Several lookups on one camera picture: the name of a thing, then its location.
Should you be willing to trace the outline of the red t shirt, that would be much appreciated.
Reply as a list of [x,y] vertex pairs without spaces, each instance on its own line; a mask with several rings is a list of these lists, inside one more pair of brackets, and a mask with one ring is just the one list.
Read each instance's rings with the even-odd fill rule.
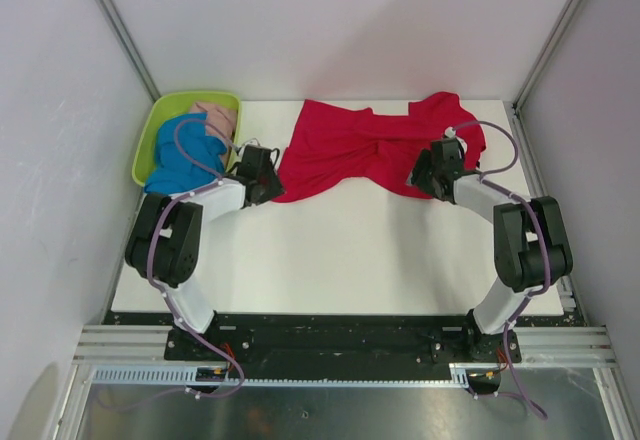
[[441,139],[447,128],[463,124],[464,165],[476,167],[486,140],[475,121],[460,105],[459,96],[449,92],[410,102],[403,115],[306,100],[278,168],[284,193],[275,201],[308,199],[349,178],[366,178],[394,194],[427,199],[427,194],[407,185],[419,154]]

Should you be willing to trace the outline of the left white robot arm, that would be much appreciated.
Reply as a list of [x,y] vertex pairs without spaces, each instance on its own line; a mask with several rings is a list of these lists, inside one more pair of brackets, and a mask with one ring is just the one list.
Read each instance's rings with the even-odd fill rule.
[[149,193],[138,209],[125,263],[160,292],[174,323],[189,332],[187,349],[199,359],[214,357],[221,347],[220,334],[209,328],[216,312],[195,274],[202,227],[284,194],[279,158],[277,148],[247,144],[230,172],[184,193]]

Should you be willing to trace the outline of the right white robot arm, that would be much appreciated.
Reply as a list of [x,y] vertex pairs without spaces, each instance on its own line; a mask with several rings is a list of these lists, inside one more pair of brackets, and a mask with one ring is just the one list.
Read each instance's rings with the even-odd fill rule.
[[495,334],[513,327],[532,299],[573,269],[559,203],[550,196],[525,197],[477,169],[466,168],[457,138],[443,138],[423,149],[407,184],[465,208],[493,227],[497,278],[470,311],[474,328],[461,336],[463,353],[473,361],[484,361],[497,349]]

